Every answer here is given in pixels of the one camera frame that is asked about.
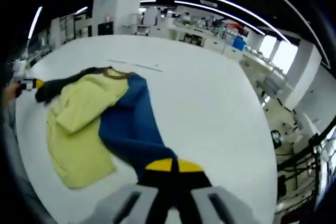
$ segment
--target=ceiling light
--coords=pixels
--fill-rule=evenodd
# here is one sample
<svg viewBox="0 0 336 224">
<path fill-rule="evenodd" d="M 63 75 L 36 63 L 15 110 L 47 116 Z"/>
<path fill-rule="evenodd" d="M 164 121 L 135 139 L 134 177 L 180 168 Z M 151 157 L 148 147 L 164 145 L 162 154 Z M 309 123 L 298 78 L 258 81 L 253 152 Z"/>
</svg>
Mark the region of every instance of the ceiling light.
<svg viewBox="0 0 336 224">
<path fill-rule="evenodd" d="M 28 39 L 31 39 L 32 35 L 33 35 L 33 31 L 34 31 L 34 28 L 35 28 L 35 25 L 36 25 L 36 22 L 37 22 L 37 19 L 38 19 L 38 16 L 40 15 L 40 12 L 42 10 L 42 6 L 40 6 L 38 9 L 37 9 L 37 12 L 35 14 L 35 17 L 33 19 L 33 23 L 30 27 L 30 30 L 29 30 L 29 34 L 28 34 Z"/>
<path fill-rule="evenodd" d="M 83 7 L 82 9 L 79 9 L 78 11 L 75 12 L 75 14 L 80 14 L 81 12 L 83 12 L 84 10 L 86 10 L 88 7 Z"/>
<path fill-rule="evenodd" d="M 264 33 L 263 31 L 259 30 L 257 27 L 255 27 L 255 26 L 253 26 L 253 25 L 247 23 L 246 21 L 243 21 L 243 20 L 240 19 L 240 18 L 237 18 L 236 16 L 233 16 L 233 15 L 231 15 L 231 14 L 229 14 L 229 13 L 222 12 L 221 10 L 217 10 L 217 9 L 215 9 L 215 8 L 211 8 L 211 7 L 208 7 L 208 6 L 205 6 L 205 5 L 199 5 L 199 4 L 194 4 L 194 3 L 184 2 L 184 1 L 174 1 L 174 2 L 175 2 L 175 3 L 178 3 L 178 4 L 192 5 L 192 6 L 197 6 L 197 7 L 205 8 L 205 9 L 208 9 L 208 10 L 213 10 L 214 12 L 218 12 L 218 13 L 221 13 L 221 14 L 223 14 L 223 15 L 225 15 L 225 16 L 228 16 L 228 17 L 230 17 L 230 18 L 233 18 L 233 19 L 235 19 L 235 20 L 237 20 L 237 21 L 239 21 L 239 22 L 241 22 L 241 23 L 243 23 L 243 24 L 245 24 L 245 25 L 251 27 L 252 29 L 254 29 L 255 31 L 257 31 L 258 33 L 260 33 L 260 34 L 262 34 L 262 35 L 265 35 L 265 33 Z"/>
<path fill-rule="evenodd" d="M 282 39 L 285 40 L 285 42 L 290 43 L 290 41 L 280 31 L 278 31 L 274 26 L 272 26 L 266 20 L 264 20 L 263 18 L 259 17 L 257 14 L 251 12 L 248 9 L 243 8 L 242 6 L 239 6 L 239 5 L 235 4 L 235 3 L 232 3 L 232 2 L 230 2 L 228 0 L 217 0 L 217 1 L 223 2 L 223 3 L 228 4 L 228 5 L 232 5 L 232 6 L 236 7 L 236 8 L 238 8 L 238 9 L 240 9 L 240 10 L 242 10 L 242 11 L 244 11 L 244 12 L 246 12 L 246 13 L 252 15 L 252 16 L 254 16 L 258 20 L 260 20 L 261 22 L 263 22 L 265 25 L 267 25 L 268 27 L 270 27 L 273 31 L 275 31 Z"/>
<path fill-rule="evenodd" d="M 156 0 L 140 0 L 140 3 L 156 2 Z"/>
</svg>

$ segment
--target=office desk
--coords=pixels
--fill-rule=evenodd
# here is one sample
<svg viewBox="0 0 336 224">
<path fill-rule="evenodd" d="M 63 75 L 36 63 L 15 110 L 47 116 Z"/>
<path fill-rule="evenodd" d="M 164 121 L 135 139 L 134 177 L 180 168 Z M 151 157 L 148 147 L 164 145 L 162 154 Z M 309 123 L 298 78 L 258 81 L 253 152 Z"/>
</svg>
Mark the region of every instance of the office desk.
<svg viewBox="0 0 336 224">
<path fill-rule="evenodd" d="M 201 165 L 214 186 L 223 186 L 259 223 L 272 222 L 277 168 L 266 118 L 239 64 L 177 41 L 113 35 L 71 41 L 37 62 L 31 77 L 64 78 L 82 69 L 113 65 L 147 79 L 157 126 L 166 146 Z M 78 190 L 65 187 L 54 171 L 46 143 L 48 109 L 34 92 L 16 102 L 19 149 L 41 202 L 59 224 L 77 223 L 96 203 L 128 183 L 133 169 L 113 157 L 117 171 Z M 239 209 L 237 201 L 228 207 Z M 167 223 L 178 223 L 171 210 Z M 238 223 L 251 223 L 244 215 Z"/>
</svg>

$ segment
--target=window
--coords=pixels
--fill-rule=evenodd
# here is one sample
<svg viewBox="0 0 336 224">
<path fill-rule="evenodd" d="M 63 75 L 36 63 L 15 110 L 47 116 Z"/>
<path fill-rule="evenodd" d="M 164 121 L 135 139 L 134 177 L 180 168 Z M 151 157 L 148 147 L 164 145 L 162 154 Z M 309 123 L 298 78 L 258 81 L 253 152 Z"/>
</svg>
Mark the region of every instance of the window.
<svg viewBox="0 0 336 224">
<path fill-rule="evenodd" d="M 274 55 L 272 62 L 280 69 L 283 73 L 288 73 L 290 66 L 293 64 L 298 47 L 289 44 L 285 41 L 280 42 L 279 48 Z"/>
<path fill-rule="evenodd" d="M 265 58 L 269 58 L 271 55 L 271 52 L 273 50 L 273 47 L 275 45 L 275 42 L 277 42 L 277 38 L 273 36 L 266 35 L 261 43 L 259 51 L 262 52 L 262 55 Z"/>
</svg>

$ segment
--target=person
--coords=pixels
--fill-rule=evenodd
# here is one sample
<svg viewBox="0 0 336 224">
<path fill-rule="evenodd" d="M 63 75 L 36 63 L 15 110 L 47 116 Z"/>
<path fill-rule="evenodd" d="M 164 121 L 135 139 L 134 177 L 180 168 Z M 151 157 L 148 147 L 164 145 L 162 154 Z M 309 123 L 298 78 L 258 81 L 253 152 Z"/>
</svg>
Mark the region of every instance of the person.
<svg viewBox="0 0 336 224">
<path fill-rule="evenodd" d="M 9 101 L 16 98 L 18 88 L 20 88 L 20 84 L 17 82 L 13 82 L 4 88 L 2 97 L 4 108 L 8 106 Z"/>
</svg>

